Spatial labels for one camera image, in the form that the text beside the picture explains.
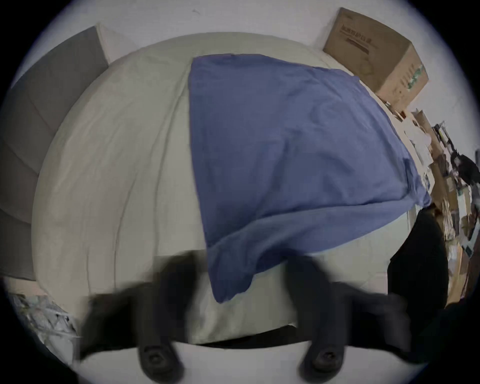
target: gray headboard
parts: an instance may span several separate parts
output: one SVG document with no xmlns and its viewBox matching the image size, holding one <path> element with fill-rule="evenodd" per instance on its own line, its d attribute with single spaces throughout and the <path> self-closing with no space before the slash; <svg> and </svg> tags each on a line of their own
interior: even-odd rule
<svg viewBox="0 0 480 384">
<path fill-rule="evenodd" d="M 33 65 L 0 110 L 0 275 L 35 280 L 35 187 L 55 133 L 83 91 L 108 68 L 97 29 L 64 41 Z"/>
</svg>

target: mattress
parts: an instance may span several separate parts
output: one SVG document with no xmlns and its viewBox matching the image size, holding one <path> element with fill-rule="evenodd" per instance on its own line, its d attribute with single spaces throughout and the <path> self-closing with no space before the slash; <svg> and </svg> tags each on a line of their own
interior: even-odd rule
<svg viewBox="0 0 480 384">
<path fill-rule="evenodd" d="M 205 249 L 190 153 L 187 79 L 194 57 L 220 53 L 263 54 L 345 70 L 328 55 L 290 40 L 212 33 L 143 48 L 100 75 L 53 139 L 32 215 L 37 280 L 78 320 L 86 314 L 89 295 L 149 280 L 156 264 L 172 255 Z M 392 124 L 418 165 L 398 122 Z M 366 236 L 312 255 L 332 279 L 382 291 L 389 259 L 409 227 L 404 214 Z M 205 268 L 189 311 L 189 341 L 213 342 L 295 322 L 283 267 L 257 274 L 246 292 L 221 304 Z"/>
</svg>

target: wrinkled sheet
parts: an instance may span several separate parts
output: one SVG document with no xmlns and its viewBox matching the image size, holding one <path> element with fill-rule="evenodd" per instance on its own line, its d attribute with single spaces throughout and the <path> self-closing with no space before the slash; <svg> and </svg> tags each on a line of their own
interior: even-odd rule
<svg viewBox="0 0 480 384">
<path fill-rule="evenodd" d="M 390 120 L 342 70 L 263 55 L 193 60 L 192 162 L 219 302 L 282 262 L 323 251 L 431 198 Z"/>
<path fill-rule="evenodd" d="M 88 295 L 148 280 L 157 262 L 205 249 L 190 152 L 187 79 L 194 57 L 218 53 L 258 53 L 345 70 L 303 44 L 242 33 L 183 36 L 113 63 L 60 126 L 35 193 L 35 275 L 76 319 L 84 317 Z M 392 119 L 414 156 L 401 123 Z M 332 279 L 386 293 L 389 259 L 408 233 L 405 214 L 315 257 Z M 294 322 L 282 273 L 279 264 L 257 274 L 245 293 L 219 304 L 205 267 L 189 312 L 190 342 L 225 340 Z"/>
</svg>

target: blue cloth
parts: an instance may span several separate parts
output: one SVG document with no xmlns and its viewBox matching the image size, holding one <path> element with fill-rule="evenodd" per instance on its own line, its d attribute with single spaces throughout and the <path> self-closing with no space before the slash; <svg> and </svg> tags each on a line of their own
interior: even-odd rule
<svg viewBox="0 0 480 384">
<path fill-rule="evenodd" d="M 213 55 L 193 60 L 189 90 L 218 302 L 280 263 L 276 248 L 333 248 L 431 202 L 358 77 L 262 55 Z"/>
</svg>

